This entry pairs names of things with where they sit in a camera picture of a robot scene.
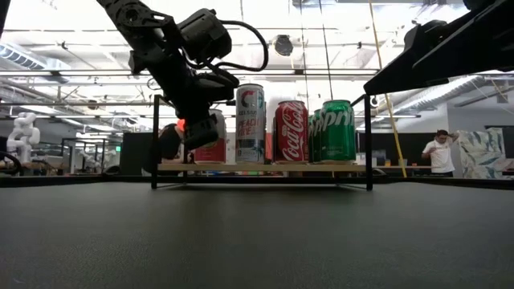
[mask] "black mat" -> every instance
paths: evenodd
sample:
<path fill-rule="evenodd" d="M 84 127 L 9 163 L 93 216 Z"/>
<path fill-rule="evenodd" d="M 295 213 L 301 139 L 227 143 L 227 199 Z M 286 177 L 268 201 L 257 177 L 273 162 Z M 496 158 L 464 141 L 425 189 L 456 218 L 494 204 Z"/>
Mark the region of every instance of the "black mat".
<path fill-rule="evenodd" d="M 0 288 L 514 287 L 514 192 L 0 189 Z"/>

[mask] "white t-shirt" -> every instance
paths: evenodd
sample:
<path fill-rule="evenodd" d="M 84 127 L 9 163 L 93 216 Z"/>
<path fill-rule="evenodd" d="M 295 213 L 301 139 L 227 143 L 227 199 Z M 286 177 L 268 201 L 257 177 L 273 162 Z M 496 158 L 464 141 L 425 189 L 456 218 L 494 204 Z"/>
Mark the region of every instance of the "white t-shirt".
<path fill-rule="evenodd" d="M 453 162 L 451 162 L 451 144 L 453 140 L 448 137 L 444 144 L 440 144 L 436 140 L 433 140 L 426 144 L 423 153 L 428 153 L 431 148 L 435 148 L 435 151 L 430 154 L 430 160 L 432 161 L 432 173 L 449 173 L 455 170 Z"/>

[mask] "person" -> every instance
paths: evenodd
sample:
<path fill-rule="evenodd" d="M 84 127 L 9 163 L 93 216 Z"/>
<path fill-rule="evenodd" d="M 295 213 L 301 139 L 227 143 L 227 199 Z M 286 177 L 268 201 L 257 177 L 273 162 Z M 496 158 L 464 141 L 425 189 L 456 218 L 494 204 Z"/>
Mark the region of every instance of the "person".
<path fill-rule="evenodd" d="M 449 134 L 441 129 L 435 133 L 433 141 L 426 144 L 422 152 L 422 158 L 430 158 L 432 173 L 440 177 L 453 177 L 455 167 L 451 161 L 451 144 L 459 138 L 457 132 Z"/>
<path fill-rule="evenodd" d="M 184 129 L 186 122 L 179 120 L 176 124 L 168 124 L 161 131 L 159 131 L 159 141 L 157 143 L 157 159 L 161 164 L 181 164 L 183 159 L 181 157 L 180 146 L 184 141 Z M 192 156 L 188 154 L 188 163 L 191 162 Z M 149 157 L 143 167 L 143 175 L 148 176 L 152 172 L 152 152 L 149 152 Z M 180 172 L 177 171 L 159 171 L 159 175 L 177 176 Z"/>

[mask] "green soda can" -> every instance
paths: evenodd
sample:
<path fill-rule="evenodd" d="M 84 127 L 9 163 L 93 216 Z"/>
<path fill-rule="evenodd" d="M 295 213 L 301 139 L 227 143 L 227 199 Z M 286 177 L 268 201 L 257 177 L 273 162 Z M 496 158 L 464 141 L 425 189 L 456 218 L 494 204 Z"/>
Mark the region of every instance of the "green soda can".
<path fill-rule="evenodd" d="M 312 163 L 320 162 L 320 129 L 320 109 L 317 109 L 312 118 Z"/>
<path fill-rule="evenodd" d="M 355 121 L 350 102 L 325 101 L 320 125 L 320 161 L 355 161 Z"/>
<path fill-rule="evenodd" d="M 312 134 L 314 130 L 314 116 L 308 116 L 308 162 L 312 163 L 312 157 L 314 153 L 312 153 Z"/>

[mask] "soda can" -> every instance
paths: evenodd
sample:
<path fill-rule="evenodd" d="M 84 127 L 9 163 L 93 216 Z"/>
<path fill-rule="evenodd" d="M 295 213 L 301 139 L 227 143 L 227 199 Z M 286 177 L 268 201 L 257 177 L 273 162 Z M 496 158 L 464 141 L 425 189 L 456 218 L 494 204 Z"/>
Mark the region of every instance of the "soda can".
<path fill-rule="evenodd" d="M 308 112 L 303 101 L 283 101 L 275 111 L 276 163 L 308 162 Z"/>
<path fill-rule="evenodd" d="M 323 163 L 355 161 L 355 124 L 353 108 L 347 100 L 323 103 L 320 112 L 320 158 Z"/>
<path fill-rule="evenodd" d="M 320 143 L 321 143 L 321 119 L 320 119 L 320 109 L 314 111 L 314 116 L 312 118 L 312 163 L 320 162 Z"/>
<path fill-rule="evenodd" d="M 253 83 L 239 86 L 235 114 L 236 163 L 264 163 L 265 121 L 263 87 Z"/>
<path fill-rule="evenodd" d="M 312 153 L 312 134 L 314 130 L 314 116 L 308 116 L 308 162 L 312 163 L 312 157 L 314 153 Z"/>
<path fill-rule="evenodd" d="M 226 161 L 226 124 L 225 116 L 219 109 L 209 110 L 210 115 L 216 118 L 216 131 L 218 140 L 203 145 L 194 150 L 194 163 L 196 164 L 224 164 Z"/>

